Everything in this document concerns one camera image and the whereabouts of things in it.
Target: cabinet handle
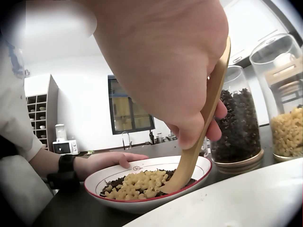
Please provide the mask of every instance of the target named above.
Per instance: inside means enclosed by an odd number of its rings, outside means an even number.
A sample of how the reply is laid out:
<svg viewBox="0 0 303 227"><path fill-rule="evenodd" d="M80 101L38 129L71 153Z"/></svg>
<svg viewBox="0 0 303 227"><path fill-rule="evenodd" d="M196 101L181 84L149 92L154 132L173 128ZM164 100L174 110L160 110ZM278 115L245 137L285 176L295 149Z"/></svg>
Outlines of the cabinet handle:
<svg viewBox="0 0 303 227"><path fill-rule="evenodd" d="M242 59L242 57L240 56L240 57L236 58L235 60L233 60L232 62L236 63L237 61L240 61L241 59Z"/></svg>
<svg viewBox="0 0 303 227"><path fill-rule="evenodd" d="M273 38L273 39L269 40L268 42L266 42L266 44L270 44L270 43L272 43L275 40L276 40L276 38Z"/></svg>

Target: kitchen cabinet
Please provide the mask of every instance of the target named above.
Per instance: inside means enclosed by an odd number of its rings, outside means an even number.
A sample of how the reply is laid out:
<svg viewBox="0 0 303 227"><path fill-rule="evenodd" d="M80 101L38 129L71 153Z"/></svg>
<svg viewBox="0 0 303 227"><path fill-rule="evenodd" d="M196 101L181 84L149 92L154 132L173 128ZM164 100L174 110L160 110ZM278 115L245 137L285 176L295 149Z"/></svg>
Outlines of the kitchen cabinet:
<svg viewBox="0 0 303 227"><path fill-rule="evenodd" d="M234 0L224 11L231 38L229 65L248 57L268 37L288 32L262 0Z"/></svg>

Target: hand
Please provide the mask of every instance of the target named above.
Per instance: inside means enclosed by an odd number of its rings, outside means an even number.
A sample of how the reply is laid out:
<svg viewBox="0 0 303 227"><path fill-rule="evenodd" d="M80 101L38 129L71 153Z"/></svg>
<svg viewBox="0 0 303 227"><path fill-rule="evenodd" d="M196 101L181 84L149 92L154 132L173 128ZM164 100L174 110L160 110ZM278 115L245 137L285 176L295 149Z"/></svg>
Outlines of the hand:
<svg viewBox="0 0 303 227"><path fill-rule="evenodd" d="M217 108L215 110L215 116L219 119L224 118L227 115L227 109L223 102L219 100ZM201 116L198 117L198 120L194 119L193 124L187 124L186 127L181 130L172 124L166 124L167 127L173 132L173 134L178 138L178 143L180 147L185 149L192 147L195 142L198 140L200 133L204 126L204 119ZM221 130L214 119L209 124L209 127L206 132L206 137L212 141L217 141L221 138Z"/></svg>
<svg viewBox="0 0 303 227"><path fill-rule="evenodd" d="M146 155L131 154L123 152L106 152L93 154L89 158L77 157L74 162L74 169L80 180L85 180L89 175L110 166L120 165L129 168L129 162L148 159Z"/></svg>
<svg viewBox="0 0 303 227"><path fill-rule="evenodd" d="M222 56L228 22L219 0L83 0L97 18L94 37L119 83L188 149L204 119L206 83ZM226 108L218 103L216 116ZM215 121L207 137L221 136Z"/></svg>

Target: sleeve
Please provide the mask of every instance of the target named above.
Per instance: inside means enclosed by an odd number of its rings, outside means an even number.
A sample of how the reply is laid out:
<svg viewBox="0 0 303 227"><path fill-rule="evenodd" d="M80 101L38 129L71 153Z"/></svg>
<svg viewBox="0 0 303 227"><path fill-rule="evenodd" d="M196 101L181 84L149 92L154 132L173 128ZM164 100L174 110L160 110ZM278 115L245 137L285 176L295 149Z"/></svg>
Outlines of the sleeve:
<svg viewBox="0 0 303 227"><path fill-rule="evenodd" d="M24 77L12 70L9 51L0 56L0 135L15 144L19 154L30 161L41 149L28 115Z"/></svg>

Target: bamboo spoon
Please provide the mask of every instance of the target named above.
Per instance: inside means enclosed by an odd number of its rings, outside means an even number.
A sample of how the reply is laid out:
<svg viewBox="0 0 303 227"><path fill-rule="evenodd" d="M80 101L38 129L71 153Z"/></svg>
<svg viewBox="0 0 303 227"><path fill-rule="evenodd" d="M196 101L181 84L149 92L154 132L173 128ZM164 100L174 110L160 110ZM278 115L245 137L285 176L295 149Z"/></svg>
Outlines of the bamboo spoon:
<svg viewBox="0 0 303 227"><path fill-rule="evenodd" d="M226 49L216 64L210 79L207 82L206 102L201 110L201 114L204 118L204 128L201 132L199 140L194 146L188 150L182 150L181 159L179 165L173 174L172 178L167 183L160 187L160 191L163 193L173 193L183 188L190 180L195 165L201 151L201 146L205 139L205 134L208 126L213 118L215 109L221 94L222 86L224 83L224 76L229 62L231 50L230 37L227 38Z"/></svg>

